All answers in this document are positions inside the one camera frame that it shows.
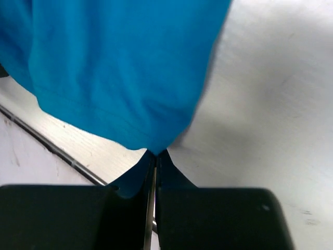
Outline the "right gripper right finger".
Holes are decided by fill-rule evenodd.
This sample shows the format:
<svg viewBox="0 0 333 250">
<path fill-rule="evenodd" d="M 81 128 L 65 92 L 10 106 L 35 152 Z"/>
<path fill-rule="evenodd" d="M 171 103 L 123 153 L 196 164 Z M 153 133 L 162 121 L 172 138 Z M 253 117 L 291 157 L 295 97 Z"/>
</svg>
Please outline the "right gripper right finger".
<svg viewBox="0 0 333 250">
<path fill-rule="evenodd" d="M 267 189 L 197 187 L 168 151 L 156 162 L 161 249 L 294 249 L 276 196 Z"/>
</svg>

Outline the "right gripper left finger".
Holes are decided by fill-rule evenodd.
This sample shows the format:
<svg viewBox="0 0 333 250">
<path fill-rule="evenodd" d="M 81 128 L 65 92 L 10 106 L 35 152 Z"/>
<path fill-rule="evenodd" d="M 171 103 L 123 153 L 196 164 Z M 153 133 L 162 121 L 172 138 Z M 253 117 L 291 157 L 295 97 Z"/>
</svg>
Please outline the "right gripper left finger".
<svg viewBox="0 0 333 250">
<path fill-rule="evenodd" d="M 105 186 L 2 186 L 1 249 L 150 249 L 155 162 Z"/>
</svg>

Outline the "blue t-shirt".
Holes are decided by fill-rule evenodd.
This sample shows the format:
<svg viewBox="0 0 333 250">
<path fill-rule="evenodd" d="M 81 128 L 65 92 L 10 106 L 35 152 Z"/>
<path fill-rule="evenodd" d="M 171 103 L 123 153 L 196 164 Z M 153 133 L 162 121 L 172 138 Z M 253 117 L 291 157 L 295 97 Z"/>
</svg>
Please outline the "blue t-shirt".
<svg viewBox="0 0 333 250">
<path fill-rule="evenodd" d="M 40 108 L 158 154 L 190 124 L 230 1 L 1 1 L 1 65 Z"/>
</svg>

